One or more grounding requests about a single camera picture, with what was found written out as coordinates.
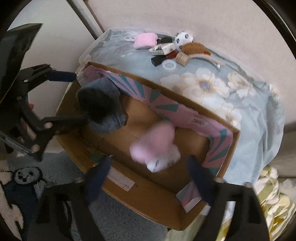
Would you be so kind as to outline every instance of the yellow floral fabric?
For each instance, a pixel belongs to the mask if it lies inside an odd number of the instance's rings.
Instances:
[[[268,226],[270,241],[280,236],[296,212],[296,204],[279,191],[278,173],[273,167],[266,166],[254,185]],[[184,231],[170,230],[165,241],[192,241],[199,231],[206,215],[201,213]],[[216,241],[223,241],[227,235],[231,215],[225,215]]]

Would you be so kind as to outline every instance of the pink plush toy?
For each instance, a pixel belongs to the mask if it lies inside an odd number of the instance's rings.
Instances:
[[[155,33],[142,33],[135,36],[135,49],[148,49],[157,44],[157,34]]]
[[[146,164],[151,172],[159,172],[176,163],[181,155],[173,145],[175,128],[172,123],[162,121],[130,146],[132,159]]]

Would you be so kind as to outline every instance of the light blue bedsheet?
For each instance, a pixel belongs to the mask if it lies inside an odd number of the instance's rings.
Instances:
[[[237,148],[224,176],[229,183],[254,183],[279,150],[284,128],[284,108],[273,87],[252,78],[233,61],[211,51],[226,62],[217,69],[213,64],[192,59],[174,72],[151,64],[148,50],[135,50],[123,37],[122,29],[109,29],[85,60],[108,65],[162,84],[210,109],[241,130]]]

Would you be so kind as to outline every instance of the white plush toy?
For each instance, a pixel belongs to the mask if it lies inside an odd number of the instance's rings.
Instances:
[[[181,32],[176,34],[174,45],[178,51],[181,51],[184,44],[191,42],[193,42],[193,36],[187,32]]]

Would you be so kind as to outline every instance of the blue rug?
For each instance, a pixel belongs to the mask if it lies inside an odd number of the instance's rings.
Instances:
[[[10,172],[3,174],[10,176],[10,181],[1,187],[10,208],[14,204],[21,211],[23,225],[19,224],[21,221],[16,224],[22,240],[26,241],[30,219],[46,182],[66,184],[83,173],[66,152],[45,153],[42,162],[22,156],[8,159],[8,163]],[[163,241],[167,233],[166,227],[143,218],[103,191],[91,204],[90,212],[106,241]],[[74,241],[81,240],[75,220],[71,233]]]

